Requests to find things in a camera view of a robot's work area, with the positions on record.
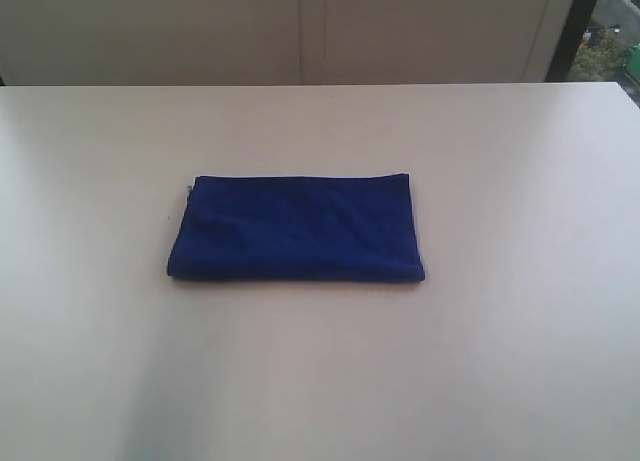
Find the green tree outside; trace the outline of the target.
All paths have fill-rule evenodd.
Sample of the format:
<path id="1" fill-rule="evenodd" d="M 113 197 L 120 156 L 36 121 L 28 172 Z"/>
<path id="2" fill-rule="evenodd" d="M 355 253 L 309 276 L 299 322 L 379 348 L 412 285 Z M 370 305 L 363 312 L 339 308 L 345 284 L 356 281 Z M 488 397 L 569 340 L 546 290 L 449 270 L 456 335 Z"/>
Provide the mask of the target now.
<path id="1" fill-rule="evenodd" d="M 574 57 L 568 80 L 611 81 L 623 65 L 626 53 L 619 34 L 620 28 L 617 25 L 586 31 Z"/>

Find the blue cloth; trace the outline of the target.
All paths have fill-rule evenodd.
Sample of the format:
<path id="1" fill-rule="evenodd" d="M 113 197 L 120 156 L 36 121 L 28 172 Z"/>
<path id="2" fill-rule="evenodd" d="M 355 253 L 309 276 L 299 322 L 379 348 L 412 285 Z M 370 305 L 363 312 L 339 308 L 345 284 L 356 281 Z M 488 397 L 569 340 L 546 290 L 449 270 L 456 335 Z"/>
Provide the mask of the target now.
<path id="1" fill-rule="evenodd" d="M 180 281 L 420 283 L 410 177 L 199 176 L 167 274 Z"/>

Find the black window frame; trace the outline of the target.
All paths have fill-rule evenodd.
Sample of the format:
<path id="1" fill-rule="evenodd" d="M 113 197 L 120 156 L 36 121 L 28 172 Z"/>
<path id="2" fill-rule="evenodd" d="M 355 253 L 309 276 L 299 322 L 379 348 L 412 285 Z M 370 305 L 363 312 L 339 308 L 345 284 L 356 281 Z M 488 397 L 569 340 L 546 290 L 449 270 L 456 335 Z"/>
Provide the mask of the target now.
<path id="1" fill-rule="evenodd" d="M 564 82 L 581 44 L 597 0 L 573 0 L 563 30 L 551 59 L 545 81 Z"/>

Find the green object outside window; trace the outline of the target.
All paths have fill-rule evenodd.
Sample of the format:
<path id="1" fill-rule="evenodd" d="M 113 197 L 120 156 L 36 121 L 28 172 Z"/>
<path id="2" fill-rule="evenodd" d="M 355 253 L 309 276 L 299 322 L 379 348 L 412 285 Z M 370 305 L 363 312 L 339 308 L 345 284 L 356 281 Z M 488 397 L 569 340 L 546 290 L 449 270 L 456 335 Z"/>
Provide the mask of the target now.
<path id="1" fill-rule="evenodd" d="M 629 48 L 628 56 L 624 63 L 625 70 L 632 76 L 639 77 L 640 73 L 640 45 Z"/>

